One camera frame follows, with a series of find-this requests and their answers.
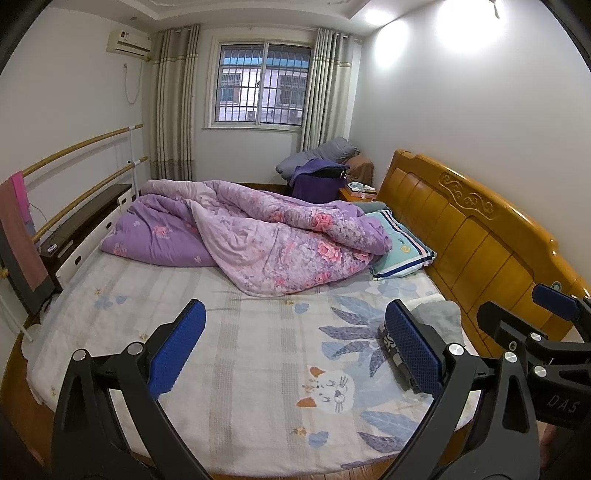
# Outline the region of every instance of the beige curtain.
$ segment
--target beige curtain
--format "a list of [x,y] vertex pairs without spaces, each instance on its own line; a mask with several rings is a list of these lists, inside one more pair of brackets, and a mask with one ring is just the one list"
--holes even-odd
[[159,32],[150,85],[153,179],[192,180],[193,85],[199,25]]
[[316,148],[344,133],[353,41],[351,35],[318,29],[302,122],[302,150]]

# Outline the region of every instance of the white bed sheet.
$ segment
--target white bed sheet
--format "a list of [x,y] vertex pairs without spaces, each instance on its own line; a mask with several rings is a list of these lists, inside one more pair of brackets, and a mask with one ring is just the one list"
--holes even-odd
[[[95,251],[52,306],[27,378],[55,410],[75,350],[118,353],[197,298],[207,310],[205,331],[160,397],[196,458],[226,475],[339,471],[396,454],[427,411],[430,395],[405,391],[372,337],[392,299],[436,292],[422,270],[381,281],[365,271],[260,299],[217,268],[157,267]],[[460,425],[477,400],[472,393]],[[113,401],[130,447],[148,455],[119,392]]]

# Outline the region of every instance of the headboard panel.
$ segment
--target headboard panel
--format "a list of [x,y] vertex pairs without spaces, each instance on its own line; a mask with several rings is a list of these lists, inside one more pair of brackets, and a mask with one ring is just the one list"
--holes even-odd
[[531,300],[536,283],[589,295],[585,281],[558,254],[539,224],[480,183],[423,155],[396,150],[377,200],[437,252],[427,273],[462,310],[462,325],[481,355],[501,347],[476,321],[493,300],[560,340],[571,324]]

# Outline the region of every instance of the blue gripper pad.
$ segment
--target blue gripper pad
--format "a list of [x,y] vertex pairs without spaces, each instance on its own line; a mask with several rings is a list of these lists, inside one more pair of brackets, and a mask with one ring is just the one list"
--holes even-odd
[[572,322],[579,318],[580,312],[577,300],[547,285],[538,283],[531,291],[531,298],[535,304],[564,320]]
[[148,389],[155,399],[158,399],[160,394],[172,390],[205,329],[205,305],[200,301],[195,301],[189,309],[183,310],[181,315],[183,317],[176,320],[174,330],[150,363]]
[[436,398],[443,389],[441,362],[408,315],[408,310],[401,308],[396,301],[390,302],[386,308],[386,330],[419,389]]

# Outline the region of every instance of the building window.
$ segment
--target building window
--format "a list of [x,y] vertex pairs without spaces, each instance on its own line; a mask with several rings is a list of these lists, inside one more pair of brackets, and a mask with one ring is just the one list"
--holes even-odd
[[222,45],[214,122],[301,126],[310,56],[294,45]]

